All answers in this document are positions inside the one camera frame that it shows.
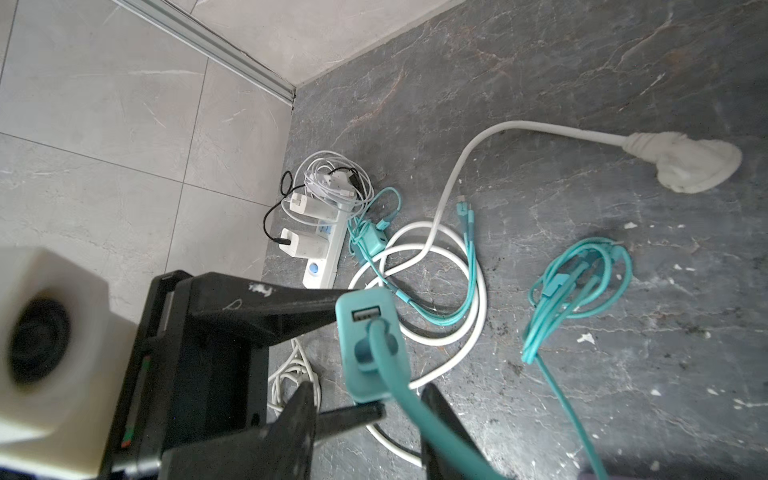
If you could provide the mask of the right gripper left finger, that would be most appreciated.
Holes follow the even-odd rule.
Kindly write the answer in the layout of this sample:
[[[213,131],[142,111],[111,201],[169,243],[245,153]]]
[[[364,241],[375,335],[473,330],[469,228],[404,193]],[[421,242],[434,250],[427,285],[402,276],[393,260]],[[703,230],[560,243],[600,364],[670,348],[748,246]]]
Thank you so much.
[[[303,382],[261,443],[257,478],[309,479],[316,420],[313,384]]]

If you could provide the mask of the white charger adapter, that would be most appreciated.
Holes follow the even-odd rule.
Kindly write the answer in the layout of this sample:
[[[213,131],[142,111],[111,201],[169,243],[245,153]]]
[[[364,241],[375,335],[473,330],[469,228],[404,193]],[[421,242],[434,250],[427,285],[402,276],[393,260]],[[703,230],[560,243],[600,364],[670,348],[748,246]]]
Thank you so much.
[[[351,203],[358,199],[358,191],[349,182],[346,171],[314,173],[307,182],[308,188],[319,198],[336,203]]]

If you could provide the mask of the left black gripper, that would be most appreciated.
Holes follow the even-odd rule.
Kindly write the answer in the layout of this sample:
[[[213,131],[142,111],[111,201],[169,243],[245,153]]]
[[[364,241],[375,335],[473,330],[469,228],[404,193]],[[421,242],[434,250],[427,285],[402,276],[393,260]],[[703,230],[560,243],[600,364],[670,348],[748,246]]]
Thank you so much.
[[[294,406],[264,426],[269,355],[260,347],[334,323],[348,292],[182,270],[155,277],[99,478],[308,479],[316,446],[377,423],[385,407]]]

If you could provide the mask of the teal charger adapter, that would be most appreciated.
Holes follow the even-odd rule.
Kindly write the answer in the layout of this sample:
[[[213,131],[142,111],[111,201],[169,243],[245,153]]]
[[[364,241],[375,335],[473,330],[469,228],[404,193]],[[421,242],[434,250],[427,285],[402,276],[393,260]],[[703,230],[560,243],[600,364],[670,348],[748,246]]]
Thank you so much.
[[[345,386],[354,402],[390,398],[387,376],[410,381],[410,360],[388,289],[347,292],[337,300],[335,315]]]
[[[371,221],[352,218],[347,224],[349,251],[361,265],[386,249],[386,233]]]

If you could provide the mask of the white blue power strip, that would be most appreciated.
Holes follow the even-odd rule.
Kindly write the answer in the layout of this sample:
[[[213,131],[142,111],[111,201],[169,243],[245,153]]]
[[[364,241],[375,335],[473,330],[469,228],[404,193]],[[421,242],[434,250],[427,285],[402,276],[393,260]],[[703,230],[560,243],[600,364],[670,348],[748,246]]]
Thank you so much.
[[[349,218],[349,212],[338,211],[333,222],[327,220],[318,222],[315,234],[325,241],[326,248],[322,255],[310,257],[307,260],[302,278],[305,288],[331,289],[334,286]]]

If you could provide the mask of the white square charger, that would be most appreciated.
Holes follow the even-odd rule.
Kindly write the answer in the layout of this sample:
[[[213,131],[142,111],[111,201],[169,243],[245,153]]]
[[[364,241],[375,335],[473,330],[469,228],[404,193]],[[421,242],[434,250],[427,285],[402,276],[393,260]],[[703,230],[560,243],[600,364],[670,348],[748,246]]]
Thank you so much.
[[[329,241],[317,234],[283,228],[279,248],[293,258],[319,259],[328,253]]]

